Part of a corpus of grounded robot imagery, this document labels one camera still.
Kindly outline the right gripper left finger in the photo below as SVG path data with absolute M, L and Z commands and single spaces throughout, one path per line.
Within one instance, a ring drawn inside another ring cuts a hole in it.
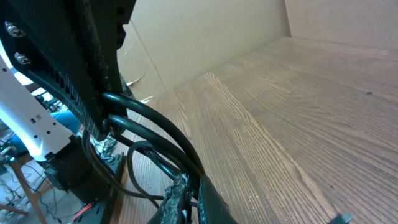
M 185 174 L 180 174 L 166 188 L 164 200 L 148 224 L 190 223 L 190 183 Z

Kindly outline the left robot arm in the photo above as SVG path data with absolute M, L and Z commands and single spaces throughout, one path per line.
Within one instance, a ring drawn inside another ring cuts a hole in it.
M 126 115 L 104 99 L 126 93 L 118 67 L 134 1 L 2 1 L 1 42 L 12 66 L 60 100 L 99 141 L 115 130 L 109 114 Z M 87 158 L 84 140 L 47 113 L 14 78 L 1 77 L 1 119 L 60 190 L 84 203 L 111 186 Z

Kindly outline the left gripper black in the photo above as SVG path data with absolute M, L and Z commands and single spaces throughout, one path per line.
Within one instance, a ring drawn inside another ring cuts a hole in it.
M 117 50 L 135 0 L 1 1 L 1 42 L 17 71 L 59 99 L 97 140 L 103 93 L 123 91 Z

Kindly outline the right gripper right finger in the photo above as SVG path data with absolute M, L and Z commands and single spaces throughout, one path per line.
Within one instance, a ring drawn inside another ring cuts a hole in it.
M 206 175 L 200 179 L 197 210 L 200 224 L 237 224 L 228 205 Z

